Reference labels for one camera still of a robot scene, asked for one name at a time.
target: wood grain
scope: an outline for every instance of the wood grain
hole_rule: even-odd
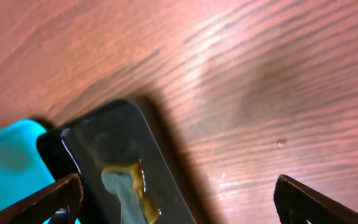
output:
[[[0,129],[128,95],[220,222],[278,223],[279,174],[358,212],[358,1],[0,3]]]

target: small stain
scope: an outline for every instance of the small stain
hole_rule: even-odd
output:
[[[0,168],[23,172],[32,165],[30,154],[17,142],[0,144]]]
[[[287,144],[287,139],[281,138],[277,140],[277,147],[284,147]]]

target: wooden table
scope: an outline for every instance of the wooden table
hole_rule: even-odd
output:
[[[129,95],[217,223],[278,223],[278,174],[358,212],[358,1],[0,1],[0,129]]]

